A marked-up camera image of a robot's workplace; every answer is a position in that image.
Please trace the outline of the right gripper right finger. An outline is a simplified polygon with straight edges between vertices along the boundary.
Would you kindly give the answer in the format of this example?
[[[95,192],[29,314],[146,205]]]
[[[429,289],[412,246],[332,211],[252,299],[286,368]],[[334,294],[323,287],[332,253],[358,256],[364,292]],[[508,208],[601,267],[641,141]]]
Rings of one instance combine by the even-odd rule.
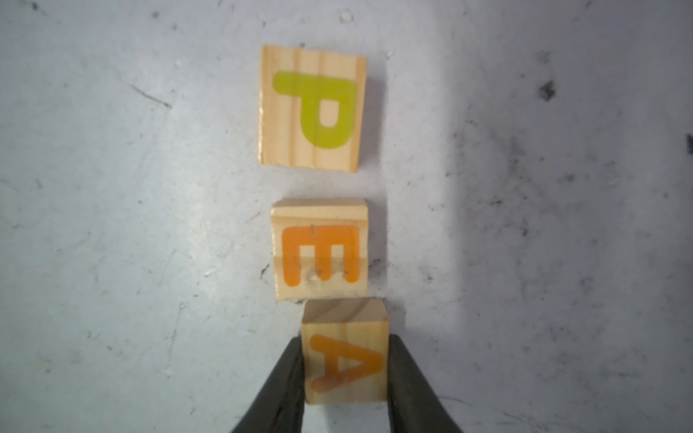
[[[462,433],[397,335],[389,336],[387,403],[393,433]]]

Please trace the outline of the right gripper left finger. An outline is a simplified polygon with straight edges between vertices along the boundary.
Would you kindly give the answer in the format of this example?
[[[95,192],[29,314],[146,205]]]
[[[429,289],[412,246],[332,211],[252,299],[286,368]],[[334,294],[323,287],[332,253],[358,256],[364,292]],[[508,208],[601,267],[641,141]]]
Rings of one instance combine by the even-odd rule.
[[[294,337],[232,432],[300,433],[305,406],[304,380],[301,339]]]

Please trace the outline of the wooden block letter A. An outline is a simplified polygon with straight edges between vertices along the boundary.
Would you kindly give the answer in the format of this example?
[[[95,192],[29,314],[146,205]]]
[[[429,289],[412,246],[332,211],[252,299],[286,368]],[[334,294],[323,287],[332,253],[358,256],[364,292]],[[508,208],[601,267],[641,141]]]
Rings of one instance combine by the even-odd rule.
[[[310,299],[301,345],[309,404],[387,399],[389,319],[382,299]]]

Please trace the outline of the wooden block letter E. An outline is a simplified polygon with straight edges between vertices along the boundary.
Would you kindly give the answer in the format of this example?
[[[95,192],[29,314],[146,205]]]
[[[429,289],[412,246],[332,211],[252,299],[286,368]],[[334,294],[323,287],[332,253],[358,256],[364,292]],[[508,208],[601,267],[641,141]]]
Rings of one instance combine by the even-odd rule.
[[[270,213],[278,301],[368,293],[368,206],[362,198],[288,198]]]

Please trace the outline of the wooden block letter P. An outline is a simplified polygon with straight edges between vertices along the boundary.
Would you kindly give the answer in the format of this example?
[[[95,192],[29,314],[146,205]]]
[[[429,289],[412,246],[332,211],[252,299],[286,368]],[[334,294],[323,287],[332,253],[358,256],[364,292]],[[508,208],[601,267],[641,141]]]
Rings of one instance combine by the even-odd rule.
[[[265,165],[357,171],[367,59],[265,45],[258,159]]]

